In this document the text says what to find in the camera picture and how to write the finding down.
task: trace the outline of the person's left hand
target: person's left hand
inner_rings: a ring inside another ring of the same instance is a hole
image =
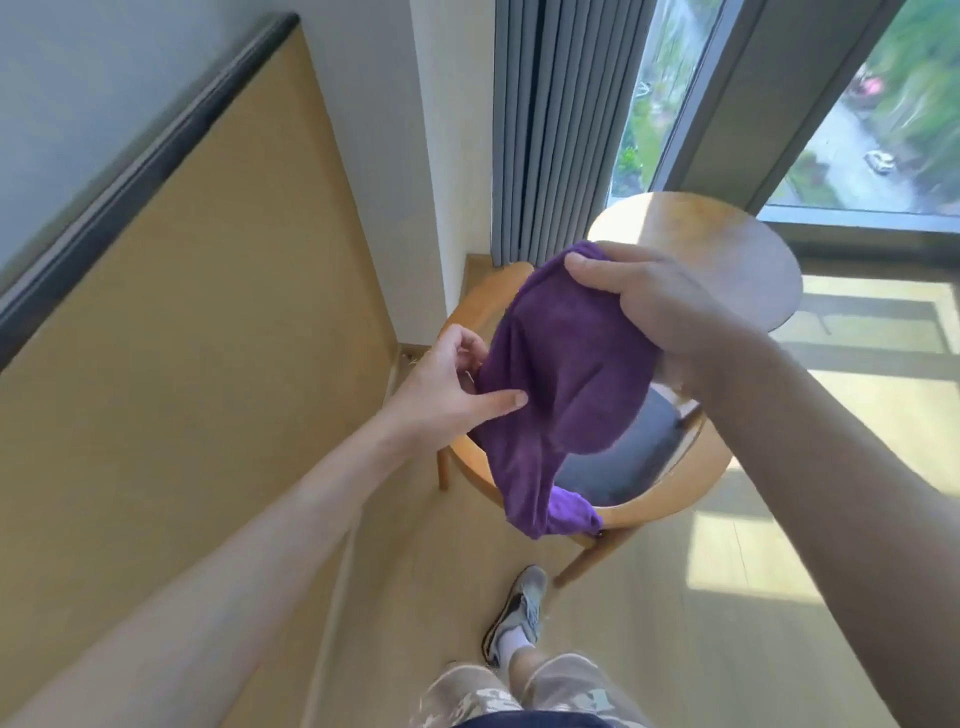
[[[412,439],[411,447],[444,448],[486,420],[527,403],[526,393],[518,389],[472,394],[472,378],[488,352],[477,334],[454,324],[418,362],[383,411]]]

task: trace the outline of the white car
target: white car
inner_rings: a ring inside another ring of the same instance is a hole
[[[894,156],[889,152],[881,152],[874,149],[863,156],[868,166],[879,175],[889,175],[895,169],[897,164],[894,162]]]

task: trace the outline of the purple cloth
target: purple cloth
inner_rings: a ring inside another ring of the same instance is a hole
[[[619,297],[577,283],[564,267],[581,242],[524,282],[496,328],[476,380],[481,394],[522,389],[527,406],[483,423],[474,439],[490,460],[507,521],[527,536],[596,533],[597,512],[553,484],[569,452],[609,448],[636,418],[660,350],[630,323]]]

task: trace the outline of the beige shorts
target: beige shorts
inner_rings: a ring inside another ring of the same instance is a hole
[[[411,728],[451,728],[465,720],[500,711],[593,713],[613,728],[649,728],[636,703],[586,657],[558,655],[543,663],[517,701],[500,679],[479,665],[458,665],[431,685]]]

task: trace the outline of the window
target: window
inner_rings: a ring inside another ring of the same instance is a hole
[[[722,0],[659,0],[620,140],[608,205],[646,191],[707,46]]]
[[[769,200],[960,215],[960,2],[906,0]]]

